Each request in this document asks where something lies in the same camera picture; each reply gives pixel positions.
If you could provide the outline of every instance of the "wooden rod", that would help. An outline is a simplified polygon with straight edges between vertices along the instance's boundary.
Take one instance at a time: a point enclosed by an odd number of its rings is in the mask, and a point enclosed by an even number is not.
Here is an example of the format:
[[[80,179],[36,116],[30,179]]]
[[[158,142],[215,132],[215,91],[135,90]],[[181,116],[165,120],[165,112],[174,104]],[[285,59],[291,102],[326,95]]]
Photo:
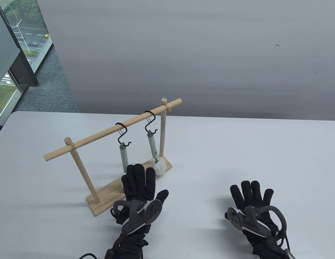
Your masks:
[[[70,145],[70,146],[73,146],[73,142],[71,141],[71,138],[70,137],[66,137],[64,139],[64,142],[67,144],[67,145]],[[86,182],[87,186],[88,186],[88,189],[90,190],[92,196],[93,196],[93,201],[91,201],[90,203],[94,204],[94,203],[100,203],[100,199],[97,195],[97,192],[96,190],[94,189],[94,186],[92,184],[92,181],[91,179],[89,178],[88,174],[87,174],[87,171],[86,171],[86,168],[84,167],[82,161],[81,161],[81,158],[79,156],[79,154],[77,153],[76,149],[75,150],[71,150],[70,151],[70,154],[71,156],[73,157],[77,167],[79,168],[81,174],[82,174],[82,177],[84,179],[84,181]]]
[[[166,111],[168,109],[176,107],[177,105],[180,105],[181,103],[182,103],[182,100],[179,98],[177,100],[169,102],[166,105],[161,105],[160,107],[157,107],[157,108],[151,110],[151,112],[153,112],[155,115],[157,115],[157,114],[161,113],[162,111]],[[147,113],[143,113],[141,115],[138,115],[136,117],[133,117],[133,118],[131,118],[131,119],[123,122],[123,124],[126,127],[129,127],[129,126],[131,126],[131,125],[133,125],[135,123],[138,123],[140,121],[143,121],[143,120],[145,120],[145,119],[147,119],[147,118],[149,118],[151,116],[152,116],[152,114],[150,114],[148,112]],[[89,143],[92,143],[92,142],[94,142],[94,141],[96,141],[98,139],[101,139],[102,137],[106,137],[106,136],[108,136],[108,135],[110,135],[110,134],[112,134],[114,132],[122,130],[123,128],[124,127],[121,126],[121,125],[115,125],[115,126],[113,126],[111,128],[105,129],[105,130],[103,130],[101,132],[98,132],[98,133],[92,135],[92,136],[86,137],[84,139],[81,139],[81,140],[75,142],[73,148],[80,148],[80,147],[85,146],[85,145],[87,145]],[[68,145],[66,147],[63,147],[63,148],[57,149],[57,150],[55,150],[53,152],[50,152],[49,154],[45,154],[44,155],[44,159],[45,159],[45,161],[49,161],[51,159],[57,158],[57,157],[59,157],[61,155],[64,155],[64,154],[70,152],[71,150],[72,150],[72,147],[70,145]]]
[[[167,105],[167,99],[161,99],[162,105]],[[164,156],[164,148],[165,148],[165,128],[166,128],[166,110],[160,113],[160,151],[159,157]]]

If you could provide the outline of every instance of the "green handle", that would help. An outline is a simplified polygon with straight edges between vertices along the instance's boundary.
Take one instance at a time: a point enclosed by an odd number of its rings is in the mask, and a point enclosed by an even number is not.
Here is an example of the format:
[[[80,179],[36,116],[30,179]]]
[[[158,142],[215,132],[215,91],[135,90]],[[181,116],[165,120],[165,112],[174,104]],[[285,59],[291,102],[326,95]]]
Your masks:
[[[128,163],[127,147],[124,146],[124,142],[122,142],[121,145],[119,146],[119,150],[121,152],[123,172],[124,174],[127,174],[127,167],[129,163]]]
[[[159,160],[158,160],[157,147],[155,146],[154,135],[152,134],[151,131],[148,131],[147,137],[149,141],[150,151],[152,152],[152,156],[155,159],[155,162],[157,163]]]

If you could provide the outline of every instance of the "gloved hand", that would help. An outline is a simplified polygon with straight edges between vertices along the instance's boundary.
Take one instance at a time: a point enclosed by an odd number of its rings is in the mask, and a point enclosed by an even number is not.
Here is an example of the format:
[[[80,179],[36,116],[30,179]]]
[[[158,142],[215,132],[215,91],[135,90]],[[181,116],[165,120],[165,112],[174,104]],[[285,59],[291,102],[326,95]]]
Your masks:
[[[251,184],[248,180],[241,183],[243,196],[237,185],[232,185],[230,191],[236,207],[244,213],[244,208],[246,206],[263,207],[270,205],[272,195],[274,191],[272,189],[267,189],[261,197],[260,184],[257,180],[253,181]],[[261,259],[283,259],[287,258],[284,250],[279,247],[274,240],[278,232],[278,226],[272,221],[269,212],[264,212],[261,214],[259,219],[264,223],[271,231],[272,237],[263,238],[256,234],[253,234],[247,230],[243,230],[243,234],[248,239],[249,243],[253,247],[253,254],[258,255]]]
[[[155,194],[155,171],[153,168],[147,168],[146,172],[141,164],[128,165],[127,174],[122,176],[124,194],[127,201],[141,200],[143,202],[154,199]],[[163,204],[168,196],[168,190],[160,191],[156,199]],[[111,209],[112,216],[116,223],[122,225],[129,217],[129,208],[124,207],[118,216],[115,216]]]
[[[147,168],[146,172],[141,164],[128,165],[127,174],[122,176],[124,194],[127,201],[141,200],[144,203],[154,199],[155,194],[155,171]],[[157,194],[156,199],[163,204],[168,196],[168,191],[163,190]],[[111,214],[116,218],[116,223],[123,224],[129,217],[129,209],[124,207],[116,217],[111,210]],[[142,247],[148,245],[144,240],[151,225],[145,225],[132,234],[121,234],[116,242],[119,247],[115,249],[114,259],[139,259],[142,254]]]

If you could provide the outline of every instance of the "street lamp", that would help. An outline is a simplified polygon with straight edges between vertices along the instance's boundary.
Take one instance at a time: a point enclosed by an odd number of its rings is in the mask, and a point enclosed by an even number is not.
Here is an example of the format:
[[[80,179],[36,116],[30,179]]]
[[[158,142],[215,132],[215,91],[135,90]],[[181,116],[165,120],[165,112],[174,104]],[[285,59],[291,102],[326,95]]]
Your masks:
[[[25,41],[25,38],[24,38],[23,35],[22,35],[22,32],[21,32],[20,28],[18,27],[19,24],[20,24],[21,22],[22,22],[22,19],[20,19],[19,22],[17,22],[17,24],[16,24],[14,27],[12,27],[12,29],[13,29],[13,28],[17,28],[17,29],[18,29],[18,31],[20,32],[20,35],[21,35],[21,37],[22,37],[22,40],[23,40],[23,42],[25,43],[25,45],[26,45],[26,47],[27,47],[29,53],[32,53],[32,52],[29,50],[29,48],[28,48],[28,45],[27,45],[27,43],[26,43],[26,41]]]

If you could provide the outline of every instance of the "white table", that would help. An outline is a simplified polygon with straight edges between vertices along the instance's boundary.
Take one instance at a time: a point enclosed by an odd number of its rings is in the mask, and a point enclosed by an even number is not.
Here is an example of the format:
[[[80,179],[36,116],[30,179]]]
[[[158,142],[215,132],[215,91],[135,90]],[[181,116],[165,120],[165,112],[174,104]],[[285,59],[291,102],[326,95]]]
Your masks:
[[[132,115],[15,112],[0,133],[0,258],[103,258],[120,234],[110,211],[94,217],[70,154],[43,155]],[[149,128],[160,127],[158,122]],[[129,163],[151,157],[145,122],[128,128]],[[113,134],[78,149],[96,189],[121,175]],[[335,258],[335,122],[167,117],[166,158],[157,179],[170,195],[146,237],[150,258],[255,258],[224,219],[229,187],[258,180],[275,190],[297,259]]]

